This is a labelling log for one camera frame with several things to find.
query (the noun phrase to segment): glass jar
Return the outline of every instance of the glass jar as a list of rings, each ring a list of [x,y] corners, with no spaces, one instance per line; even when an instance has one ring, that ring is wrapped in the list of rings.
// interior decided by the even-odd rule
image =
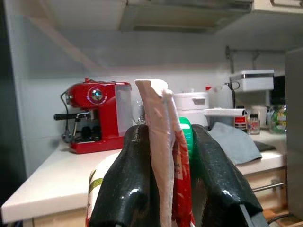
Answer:
[[[145,111],[142,100],[133,101],[133,121],[136,124],[145,124]]]
[[[247,125],[247,133],[250,135],[260,134],[260,120],[257,114],[251,114]]]
[[[269,130],[274,134],[286,134],[287,132],[287,107],[286,105],[274,105],[268,112]]]

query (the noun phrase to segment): red packet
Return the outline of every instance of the red packet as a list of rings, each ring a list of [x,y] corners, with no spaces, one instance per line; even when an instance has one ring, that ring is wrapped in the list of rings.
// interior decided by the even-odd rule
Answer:
[[[166,98],[176,138],[172,150],[175,165],[172,219],[176,221],[178,227],[194,227],[187,142],[180,126],[172,92],[167,92]]]

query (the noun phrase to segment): red espresso machine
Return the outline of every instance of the red espresso machine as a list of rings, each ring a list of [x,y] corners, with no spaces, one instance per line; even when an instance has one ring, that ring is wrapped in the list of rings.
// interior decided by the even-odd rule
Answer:
[[[84,83],[75,84],[61,94],[61,100],[66,114],[55,114],[54,119],[66,120],[62,138],[70,143],[74,153],[85,154],[123,147],[124,134],[132,126],[129,83],[97,82],[85,78]],[[69,113],[67,104],[83,112]],[[69,119],[74,119],[72,132],[69,131]]]

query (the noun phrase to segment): gray towel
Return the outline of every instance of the gray towel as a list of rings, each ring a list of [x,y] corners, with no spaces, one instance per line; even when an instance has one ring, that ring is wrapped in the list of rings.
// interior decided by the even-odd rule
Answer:
[[[251,137],[240,129],[216,122],[209,134],[235,165],[262,157]]]

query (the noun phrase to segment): food package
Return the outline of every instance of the food package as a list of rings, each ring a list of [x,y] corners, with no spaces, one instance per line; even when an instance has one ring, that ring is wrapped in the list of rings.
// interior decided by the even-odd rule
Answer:
[[[191,180],[187,142],[181,129],[177,108],[173,100],[173,93],[168,90],[165,92],[165,97],[168,104],[172,128],[176,137],[173,146],[175,182],[172,217],[173,220],[176,220],[178,227],[194,227],[195,221],[192,213]]]
[[[161,227],[194,226],[188,149],[168,85],[160,79],[136,80],[149,126],[151,165],[160,195]]]

